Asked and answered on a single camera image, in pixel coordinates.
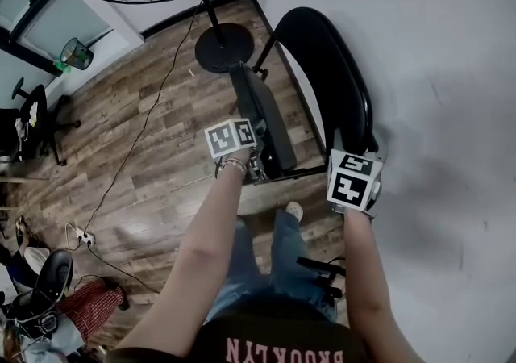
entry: power strip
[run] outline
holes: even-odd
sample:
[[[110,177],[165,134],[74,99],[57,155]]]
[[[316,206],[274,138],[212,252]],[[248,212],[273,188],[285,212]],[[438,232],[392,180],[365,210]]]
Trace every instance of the power strip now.
[[[80,228],[76,228],[75,232],[77,233],[77,239],[79,240],[79,244],[89,244],[90,247],[92,245],[95,245],[95,236],[90,232],[84,232]]]

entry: white shoe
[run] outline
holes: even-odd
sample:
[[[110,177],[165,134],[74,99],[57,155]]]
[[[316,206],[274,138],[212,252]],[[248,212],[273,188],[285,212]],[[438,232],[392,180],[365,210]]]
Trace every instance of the white shoe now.
[[[296,217],[296,220],[299,223],[303,218],[303,208],[299,205],[299,203],[295,201],[289,202],[289,204],[285,208],[285,212],[288,212],[289,214],[292,214],[294,217]]]

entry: bracelet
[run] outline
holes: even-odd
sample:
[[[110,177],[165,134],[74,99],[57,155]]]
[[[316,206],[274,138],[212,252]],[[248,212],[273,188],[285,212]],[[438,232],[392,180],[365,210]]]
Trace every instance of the bracelet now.
[[[237,160],[236,158],[228,158],[227,160],[224,161],[221,169],[226,168],[226,165],[228,165],[228,164],[234,165],[236,168],[238,168],[240,170],[240,172],[242,173],[242,177],[245,177],[246,174],[248,173],[248,167],[241,160]]]

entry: baseboard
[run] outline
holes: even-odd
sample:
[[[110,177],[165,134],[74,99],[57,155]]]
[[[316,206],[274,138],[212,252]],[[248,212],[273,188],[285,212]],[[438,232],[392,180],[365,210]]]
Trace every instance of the baseboard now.
[[[212,0],[211,3],[213,7],[217,8],[220,6],[224,6],[228,3],[237,2],[239,0]],[[251,0],[253,6],[255,7],[256,11],[258,12],[258,15],[262,19],[262,21],[265,24],[265,28],[267,29],[267,32],[270,35],[273,35],[273,28],[271,26],[271,23],[268,21],[267,16],[264,13],[264,10],[261,8],[261,5],[258,3],[258,0]],[[168,19],[163,20],[162,22],[159,22],[158,24],[155,24],[154,26],[150,27],[149,29],[142,32],[142,36],[144,39],[147,39],[148,37],[155,35],[156,33],[163,31],[167,27],[173,26],[185,19],[191,18],[197,7],[193,6],[189,9],[183,10],[180,13],[177,13],[174,16],[169,17]],[[199,8],[198,13],[202,13],[206,11],[206,7],[202,5]],[[305,111],[306,117],[308,118],[308,123],[310,124],[310,127],[312,128],[312,132],[314,133],[315,140],[317,141],[317,145],[319,148],[319,151],[321,152],[321,155],[326,155],[326,147],[323,142],[323,138],[321,137],[321,134],[319,130],[317,129],[317,125],[315,124],[314,117],[312,115],[312,112],[310,111],[310,107],[308,106],[308,102],[306,101],[305,95],[303,94],[303,91],[301,89],[301,86],[299,85],[298,79],[296,78],[296,75],[294,74],[292,67],[290,66],[289,61],[286,58],[285,53],[283,52],[283,48],[276,43],[275,44],[276,50],[281,58],[281,62],[285,66],[285,69],[287,73],[289,74],[290,81],[292,82],[292,85],[294,89],[296,90],[296,93],[298,94],[299,99],[301,100],[301,104],[303,107],[303,110]]]

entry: fan base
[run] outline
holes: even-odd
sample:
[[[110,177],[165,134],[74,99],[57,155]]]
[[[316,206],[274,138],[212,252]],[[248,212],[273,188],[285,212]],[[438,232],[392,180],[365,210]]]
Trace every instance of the fan base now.
[[[222,23],[220,30],[224,36],[223,46],[212,27],[201,35],[195,45],[195,57],[200,66],[213,73],[225,73],[232,65],[247,62],[255,48],[251,33],[245,27]]]

